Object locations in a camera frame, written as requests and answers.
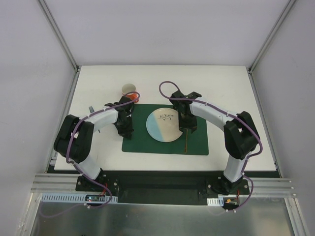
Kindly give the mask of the gold spoon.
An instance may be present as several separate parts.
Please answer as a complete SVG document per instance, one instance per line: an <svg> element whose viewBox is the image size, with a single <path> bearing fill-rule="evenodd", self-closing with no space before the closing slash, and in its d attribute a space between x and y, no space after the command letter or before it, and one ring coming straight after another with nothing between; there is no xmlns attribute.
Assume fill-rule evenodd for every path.
<svg viewBox="0 0 315 236"><path fill-rule="evenodd" d="M188 151L188 129L186 130L184 153L187 154L187 151Z"/></svg>

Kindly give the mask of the dark green placemat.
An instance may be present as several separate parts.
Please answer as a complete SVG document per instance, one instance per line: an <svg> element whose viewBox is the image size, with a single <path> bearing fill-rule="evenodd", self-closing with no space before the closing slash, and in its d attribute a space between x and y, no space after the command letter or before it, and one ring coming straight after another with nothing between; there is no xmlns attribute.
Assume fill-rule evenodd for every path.
<svg viewBox="0 0 315 236"><path fill-rule="evenodd" d="M172 108L171 105L136 104L132 112L132 139L123 138L122 151L134 153L180 154L185 155L185 134L175 141L163 143L153 139L147 129L146 120L150 113L159 108ZM208 155L207 124L197 119L197 130L188 133L188 151L186 155Z"/></svg>

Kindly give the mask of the cream and blue plate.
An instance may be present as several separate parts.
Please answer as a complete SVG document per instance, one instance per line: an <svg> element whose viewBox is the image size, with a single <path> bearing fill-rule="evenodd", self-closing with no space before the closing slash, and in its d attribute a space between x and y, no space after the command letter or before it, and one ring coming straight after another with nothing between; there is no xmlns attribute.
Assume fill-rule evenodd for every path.
<svg viewBox="0 0 315 236"><path fill-rule="evenodd" d="M159 108L150 113L146 120L146 129L153 139L163 143L175 141L182 135L178 112L171 108Z"/></svg>

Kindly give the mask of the orange mug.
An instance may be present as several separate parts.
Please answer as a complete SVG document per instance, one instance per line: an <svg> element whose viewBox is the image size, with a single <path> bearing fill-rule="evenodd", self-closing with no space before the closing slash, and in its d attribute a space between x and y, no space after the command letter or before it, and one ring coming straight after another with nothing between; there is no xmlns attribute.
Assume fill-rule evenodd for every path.
<svg viewBox="0 0 315 236"><path fill-rule="evenodd" d="M136 86L134 84L123 85L122 95L129 98L130 100L135 100L135 103L139 101Z"/></svg>

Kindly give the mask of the blue fork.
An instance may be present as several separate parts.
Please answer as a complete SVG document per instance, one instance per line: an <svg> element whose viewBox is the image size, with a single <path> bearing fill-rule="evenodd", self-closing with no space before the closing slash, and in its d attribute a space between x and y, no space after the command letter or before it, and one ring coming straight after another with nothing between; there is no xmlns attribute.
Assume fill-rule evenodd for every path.
<svg viewBox="0 0 315 236"><path fill-rule="evenodd" d="M101 111L95 111L93 106L89 106L89 111L90 111L90 116L89 116L89 120L90 122L92 122L94 124L95 127L97 127L96 120L98 118L98 116L101 114Z"/></svg>

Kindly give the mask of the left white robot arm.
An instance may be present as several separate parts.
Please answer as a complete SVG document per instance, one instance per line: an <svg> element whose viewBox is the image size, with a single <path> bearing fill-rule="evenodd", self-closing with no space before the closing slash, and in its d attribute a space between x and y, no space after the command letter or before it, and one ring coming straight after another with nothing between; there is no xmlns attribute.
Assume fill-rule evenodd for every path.
<svg viewBox="0 0 315 236"><path fill-rule="evenodd" d="M133 107L134 101L122 96L118 102L107 103L84 117L67 115L63 120L54 150L88 179L87 186L93 191L104 186L103 170L90 155L93 135L107 125L114 125L121 137L131 139Z"/></svg>

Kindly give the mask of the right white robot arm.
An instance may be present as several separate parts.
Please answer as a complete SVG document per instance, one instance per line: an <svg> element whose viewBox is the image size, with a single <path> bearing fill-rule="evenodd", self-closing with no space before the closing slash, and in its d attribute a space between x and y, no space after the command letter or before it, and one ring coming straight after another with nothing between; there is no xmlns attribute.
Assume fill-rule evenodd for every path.
<svg viewBox="0 0 315 236"><path fill-rule="evenodd" d="M238 190L243 179L243 172L250 155L256 146L261 144L260 136L248 112L230 114L201 98L199 93L184 95L177 90L169 100L178 112L180 131L185 133L196 131L198 117L223 131L224 144L229 157L222 177L211 184L211 189L218 194L233 194Z"/></svg>

